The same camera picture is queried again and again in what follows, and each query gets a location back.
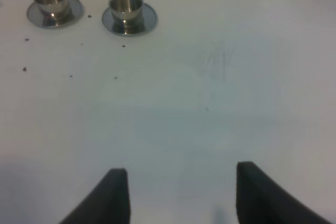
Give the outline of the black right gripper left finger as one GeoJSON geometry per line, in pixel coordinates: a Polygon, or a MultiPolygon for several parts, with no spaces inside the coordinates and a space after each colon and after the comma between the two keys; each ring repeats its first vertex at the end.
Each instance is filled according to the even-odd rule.
{"type": "Polygon", "coordinates": [[[130,223],[127,171],[124,168],[109,170],[61,223],[130,223]]]}

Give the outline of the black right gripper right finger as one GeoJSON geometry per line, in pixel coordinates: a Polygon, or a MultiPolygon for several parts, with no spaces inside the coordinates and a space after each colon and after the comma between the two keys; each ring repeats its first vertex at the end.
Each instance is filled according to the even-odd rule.
{"type": "Polygon", "coordinates": [[[239,223],[329,223],[296,200],[253,162],[236,167],[239,223]]]}

